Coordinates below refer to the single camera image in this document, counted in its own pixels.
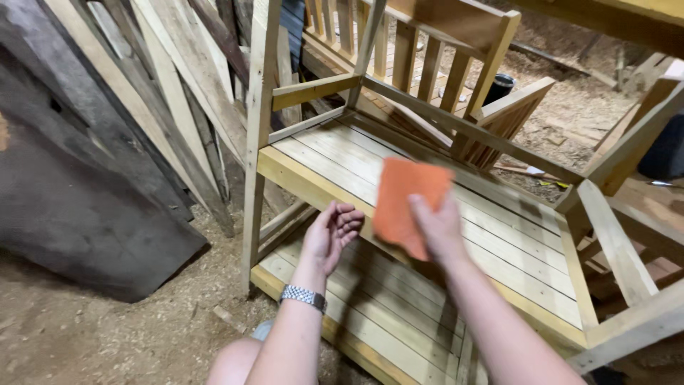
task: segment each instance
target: orange sandpaper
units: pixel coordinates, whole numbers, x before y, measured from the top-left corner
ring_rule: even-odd
[[[433,211],[437,210],[451,188],[453,177],[453,172],[443,167],[403,158],[385,158],[373,216],[376,235],[388,243],[402,246],[413,258],[431,260],[423,234],[411,215],[408,196],[423,195]]]

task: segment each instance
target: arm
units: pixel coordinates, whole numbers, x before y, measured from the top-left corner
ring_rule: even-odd
[[[430,253],[447,276],[449,293],[484,357],[493,382],[585,384],[520,318],[470,259],[461,236],[456,199],[447,197],[436,212],[417,195],[410,197],[410,204]]]
[[[330,202],[306,231],[290,284],[325,295],[326,279],[344,246],[357,237],[363,219],[353,205]],[[322,317],[307,303],[283,300],[246,384],[316,384]]]

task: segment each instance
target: wristwatch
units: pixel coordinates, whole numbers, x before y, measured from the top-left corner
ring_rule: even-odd
[[[299,286],[285,285],[282,294],[280,294],[280,301],[278,301],[278,303],[282,303],[283,299],[286,298],[306,302],[314,308],[321,310],[321,313],[323,314],[326,313],[326,308],[328,307],[328,301],[326,301],[326,298],[322,294],[300,288]]]

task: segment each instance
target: black tumbler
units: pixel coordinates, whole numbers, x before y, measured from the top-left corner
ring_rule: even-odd
[[[483,105],[488,105],[489,103],[510,94],[513,86],[515,86],[515,79],[505,73],[497,73],[497,75],[494,76],[492,88],[487,92],[487,97],[484,99]]]

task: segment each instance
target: knee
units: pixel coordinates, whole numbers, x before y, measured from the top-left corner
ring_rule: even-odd
[[[262,342],[242,338],[218,351],[207,385],[242,385],[259,354]]]

